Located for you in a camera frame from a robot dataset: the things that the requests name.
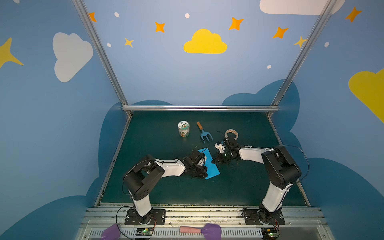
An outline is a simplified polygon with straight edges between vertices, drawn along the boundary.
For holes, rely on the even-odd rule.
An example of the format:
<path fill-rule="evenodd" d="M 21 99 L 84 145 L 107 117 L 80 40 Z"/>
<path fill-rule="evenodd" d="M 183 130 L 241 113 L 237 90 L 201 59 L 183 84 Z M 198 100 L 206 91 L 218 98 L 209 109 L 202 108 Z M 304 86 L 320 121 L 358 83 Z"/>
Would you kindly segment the cyan paper sheet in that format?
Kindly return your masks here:
<path fill-rule="evenodd" d="M 213 177 L 220 175 L 220 171 L 219 171 L 218 167 L 212 163 L 213 157 L 212 157 L 209 149 L 205 148 L 205 149 L 200 149 L 198 151 L 201 153 L 204 153 L 206 158 L 207 158 L 205 161 L 205 164 L 204 164 L 204 166 L 207 167 L 207 177 L 205 177 L 205 179 L 208 180 L 208 179 L 211 179 Z"/>

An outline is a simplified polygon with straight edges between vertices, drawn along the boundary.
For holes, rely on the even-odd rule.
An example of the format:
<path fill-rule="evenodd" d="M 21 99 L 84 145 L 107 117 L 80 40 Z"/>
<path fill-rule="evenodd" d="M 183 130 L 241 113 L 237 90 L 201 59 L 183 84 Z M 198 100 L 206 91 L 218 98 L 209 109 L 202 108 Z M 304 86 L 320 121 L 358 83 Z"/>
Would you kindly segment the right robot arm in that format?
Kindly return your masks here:
<path fill-rule="evenodd" d="M 233 137 L 216 143 L 215 148 L 219 153 L 213 160 L 214 164 L 228 164 L 235 159 L 264 164 L 270 180 L 269 188 L 259 210 L 246 210 L 244 218 L 250 221 L 256 216 L 262 225 L 284 225 L 282 203 L 302 175 L 288 150 L 282 145 L 273 148 L 241 147 Z"/>

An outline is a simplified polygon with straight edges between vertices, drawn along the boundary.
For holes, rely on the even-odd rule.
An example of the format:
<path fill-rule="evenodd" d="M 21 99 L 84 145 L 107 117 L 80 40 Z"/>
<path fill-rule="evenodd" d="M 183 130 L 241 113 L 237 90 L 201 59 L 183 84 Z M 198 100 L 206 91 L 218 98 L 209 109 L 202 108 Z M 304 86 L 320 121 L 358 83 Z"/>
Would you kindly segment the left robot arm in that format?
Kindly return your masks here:
<path fill-rule="evenodd" d="M 193 150 L 188 156 L 174 160 L 159 160 L 152 155 L 144 156 L 123 176 L 123 186 L 133 200 L 138 223 L 146 225 L 153 218 L 149 194 L 162 178 L 190 176 L 204 179 L 208 176 L 204 153 Z"/>

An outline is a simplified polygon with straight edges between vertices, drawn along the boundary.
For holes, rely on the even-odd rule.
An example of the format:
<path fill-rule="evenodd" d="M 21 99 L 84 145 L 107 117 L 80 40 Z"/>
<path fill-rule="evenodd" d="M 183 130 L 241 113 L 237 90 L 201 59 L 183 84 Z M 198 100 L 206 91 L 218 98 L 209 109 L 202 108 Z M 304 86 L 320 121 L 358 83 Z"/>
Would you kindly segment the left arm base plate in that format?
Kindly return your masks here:
<path fill-rule="evenodd" d="M 125 217 L 125 225 L 164 225 L 166 217 L 165 209 L 155 209 L 149 211 L 143 217 L 136 210 L 128 210 Z"/>

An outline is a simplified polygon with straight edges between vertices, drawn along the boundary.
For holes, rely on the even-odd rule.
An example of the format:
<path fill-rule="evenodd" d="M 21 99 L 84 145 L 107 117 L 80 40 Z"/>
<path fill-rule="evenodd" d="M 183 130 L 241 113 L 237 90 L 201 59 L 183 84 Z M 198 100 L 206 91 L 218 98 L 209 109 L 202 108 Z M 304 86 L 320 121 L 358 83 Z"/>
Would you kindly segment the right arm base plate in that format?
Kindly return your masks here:
<path fill-rule="evenodd" d="M 241 210 L 241 216 L 244 218 L 246 225 L 285 225 L 285 219 L 281 210 L 273 213 L 265 209 L 247 209 Z"/>

